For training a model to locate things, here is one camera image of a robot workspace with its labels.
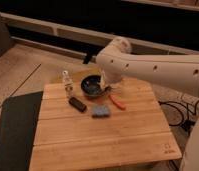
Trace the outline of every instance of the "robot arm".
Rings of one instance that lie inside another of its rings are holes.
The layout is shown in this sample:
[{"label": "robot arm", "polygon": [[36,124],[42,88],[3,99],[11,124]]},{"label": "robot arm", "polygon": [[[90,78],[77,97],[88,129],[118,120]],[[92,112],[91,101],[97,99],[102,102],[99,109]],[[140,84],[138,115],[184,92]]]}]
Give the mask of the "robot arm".
[{"label": "robot arm", "polygon": [[132,55],[127,39],[115,38],[96,57],[108,84],[136,77],[199,97],[199,55]]}]

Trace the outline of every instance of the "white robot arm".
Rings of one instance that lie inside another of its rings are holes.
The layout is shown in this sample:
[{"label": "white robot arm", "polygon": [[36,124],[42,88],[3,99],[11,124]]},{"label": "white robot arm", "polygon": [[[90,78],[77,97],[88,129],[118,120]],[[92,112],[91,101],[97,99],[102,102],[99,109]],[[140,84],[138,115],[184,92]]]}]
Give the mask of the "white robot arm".
[{"label": "white robot arm", "polygon": [[199,55],[132,55],[127,39],[116,37],[96,57],[105,81],[116,83],[121,75],[199,97]]},{"label": "white robot arm", "polygon": [[[121,75],[136,77],[199,97],[199,55],[131,55],[127,39],[115,38],[96,57],[107,84]],[[180,166],[180,171],[199,171],[199,119]]]}]

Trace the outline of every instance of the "small bottle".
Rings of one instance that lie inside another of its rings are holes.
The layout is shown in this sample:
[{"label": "small bottle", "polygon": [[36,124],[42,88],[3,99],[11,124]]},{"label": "small bottle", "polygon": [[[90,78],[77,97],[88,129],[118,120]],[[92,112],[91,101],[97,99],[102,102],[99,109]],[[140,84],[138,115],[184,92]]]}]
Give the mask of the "small bottle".
[{"label": "small bottle", "polygon": [[73,81],[69,77],[68,71],[63,71],[62,81],[65,86],[66,97],[70,99],[73,96]]}]

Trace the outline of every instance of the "black mat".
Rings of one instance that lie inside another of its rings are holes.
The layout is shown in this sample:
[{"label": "black mat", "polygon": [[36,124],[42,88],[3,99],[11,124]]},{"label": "black mat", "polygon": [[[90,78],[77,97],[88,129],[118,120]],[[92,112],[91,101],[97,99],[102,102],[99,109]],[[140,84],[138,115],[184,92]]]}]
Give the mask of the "black mat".
[{"label": "black mat", "polygon": [[0,171],[29,168],[42,92],[8,98],[0,119]]}]

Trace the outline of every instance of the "red handle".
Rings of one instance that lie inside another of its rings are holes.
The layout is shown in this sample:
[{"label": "red handle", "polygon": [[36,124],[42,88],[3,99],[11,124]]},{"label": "red handle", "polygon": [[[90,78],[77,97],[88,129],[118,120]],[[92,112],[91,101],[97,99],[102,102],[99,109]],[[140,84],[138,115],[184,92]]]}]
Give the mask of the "red handle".
[{"label": "red handle", "polygon": [[126,109],[125,104],[120,102],[119,100],[117,100],[116,96],[109,94],[108,97],[111,99],[113,104],[116,105],[119,109],[121,109],[121,110],[125,110]]}]

